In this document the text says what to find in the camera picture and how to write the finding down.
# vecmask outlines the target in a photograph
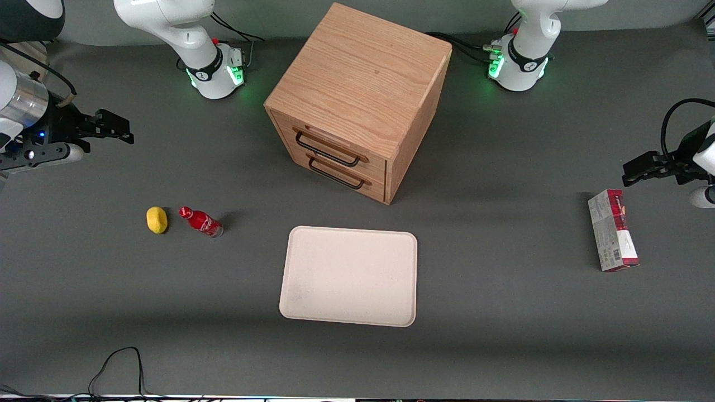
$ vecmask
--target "gray tabletop surface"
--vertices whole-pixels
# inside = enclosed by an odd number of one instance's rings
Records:
[[[52,49],[76,105],[130,119],[136,144],[92,140],[81,162],[7,182],[0,382],[81,392],[135,345],[155,393],[715,400],[714,212],[688,204],[693,185],[628,188],[641,266],[602,273],[586,206],[658,149],[673,103],[713,97],[702,23],[565,32],[525,93],[455,53],[389,207],[294,165],[271,125],[262,103],[302,43],[256,44],[246,86],[220,101],[191,88],[168,46]],[[671,146],[712,113],[679,110]],[[204,210],[227,231],[211,240],[174,218],[154,235],[153,205]],[[298,225],[415,234],[415,323],[283,318]],[[136,375],[117,356],[97,390],[135,393]]]

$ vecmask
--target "coca-cola bottle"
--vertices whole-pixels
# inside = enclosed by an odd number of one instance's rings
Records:
[[[223,226],[206,212],[194,211],[189,207],[181,207],[181,209],[179,209],[179,215],[186,219],[189,226],[208,237],[219,237],[223,234]]]

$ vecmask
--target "lemon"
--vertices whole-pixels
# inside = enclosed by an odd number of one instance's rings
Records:
[[[169,226],[167,213],[161,207],[149,208],[147,210],[147,226],[156,234],[163,233]]]

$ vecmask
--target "drawer handle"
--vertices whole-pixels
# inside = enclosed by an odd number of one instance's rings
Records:
[[[326,158],[328,158],[329,160],[332,160],[333,162],[340,163],[342,166],[355,167],[355,166],[358,164],[358,162],[360,161],[360,157],[358,157],[358,156],[356,156],[356,157],[355,157],[355,160],[352,161],[352,162],[348,162],[348,161],[342,160],[342,159],[340,159],[339,157],[334,157],[334,156],[332,156],[331,154],[328,154],[328,153],[326,153],[326,152],[323,152],[323,151],[321,151],[320,149],[318,149],[318,148],[316,148],[316,147],[313,147],[313,146],[310,146],[310,145],[304,143],[303,141],[300,140],[300,138],[301,138],[302,136],[303,136],[303,132],[302,132],[302,131],[298,131],[298,134],[295,136],[295,141],[298,143],[298,145],[300,145],[301,147],[303,147],[303,148],[305,148],[305,149],[310,149],[311,151],[315,152],[316,154],[318,154],[318,155],[320,155],[320,156],[322,156],[322,157],[326,157]]]
[[[311,157],[311,158],[310,158],[310,161],[308,161],[308,167],[310,167],[310,169],[311,169],[313,172],[316,172],[316,173],[318,173],[319,175],[321,175],[321,176],[323,176],[323,177],[327,177],[328,179],[331,179],[331,180],[334,180],[334,181],[336,181],[336,182],[339,182],[341,185],[344,185],[344,186],[346,186],[346,187],[348,187],[348,188],[352,188],[353,190],[359,190],[359,189],[363,188],[363,185],[365,184],[365,181],[364,181],[364,180],[361,180],[360,183],[358,183],[358,184],[356,184],[356,185],[351,185],[350,183],[344,181],[343,179],[340,179],[339,177],[335,177],[335,176],[331,175],[330,173],[328,173],[328,172],[326,172],[326,171],[324,171],[324,170],[320,170],[320,169],[318,169],[317,167],[313,166],[312,163],[313,163],[314,161],[315,161],[315,158],[314,158],[314,157]]]

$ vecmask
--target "wooden drawer unit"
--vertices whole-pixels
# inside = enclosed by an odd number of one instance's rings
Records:
[[[390,204],[451,54],[447,42],[335,3],[264,106],[294,162]]]

